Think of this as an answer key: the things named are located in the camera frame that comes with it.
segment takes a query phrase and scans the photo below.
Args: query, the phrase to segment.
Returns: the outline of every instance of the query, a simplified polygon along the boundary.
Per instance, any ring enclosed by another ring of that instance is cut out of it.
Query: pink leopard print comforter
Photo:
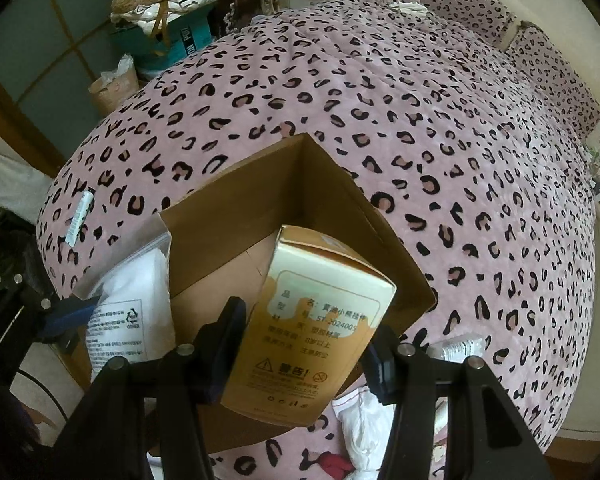
[[[483,334],[541,449],[584,361],[594,280],[592,198],[578,139],[526,75],[474,32],[392,0],[287,10],[150,82],[85,139],[49,191],[38,241],[62,296],[145,216],[281,137],[310,132],[384,213],[437,305],[420,346]],[[76,246],[64,236],[96,190]],[[324,479],[344,452],[333,412],[212,457],[216,476]],[[442,476],[442,464],[433,474]]]

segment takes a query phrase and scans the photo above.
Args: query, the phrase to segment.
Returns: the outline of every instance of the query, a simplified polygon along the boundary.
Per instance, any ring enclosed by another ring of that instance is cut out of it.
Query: small white bottle
[[[482,357],[485,349],[486,341],[484,337],[470,333],[429,345],[427,355],[434,359],[462,363],[471,355]]]

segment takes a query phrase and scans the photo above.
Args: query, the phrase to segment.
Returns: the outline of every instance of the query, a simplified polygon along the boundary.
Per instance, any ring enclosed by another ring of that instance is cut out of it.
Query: open cardboard box
[[[336,238],[389,277],[397,293],[382,322],[395,333],[434,303],[426,279],[384,217],[308,134],[234,164],[160,217],[172,237],[171,311],[178,344],[192,341],[202,325],[215,321],[229,296],[243,298],[249,309],[254,305],[282,224]],[[360,373],[355,368],[343,388]],[[287,431],[220,404],[198,411],[208,452]]]

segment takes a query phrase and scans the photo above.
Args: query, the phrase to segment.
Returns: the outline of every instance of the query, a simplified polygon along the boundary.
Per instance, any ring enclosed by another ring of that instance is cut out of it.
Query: teal box
[[[206,16],[214,4],[192,10],[167,25],[171,46],[164,39],[146,36],[137,25],[122,28],[111,35],[113,43],[125,54],[131,54],[138,73],[154,78],[174,63],[211,44],[213,38]]]

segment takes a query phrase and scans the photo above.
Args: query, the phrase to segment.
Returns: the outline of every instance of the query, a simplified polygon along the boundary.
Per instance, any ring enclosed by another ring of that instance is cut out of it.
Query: red object
[[[328,451],[320,455],[318,464],[334,480],[344,480],[344,477],[355,469],[347,457]]]

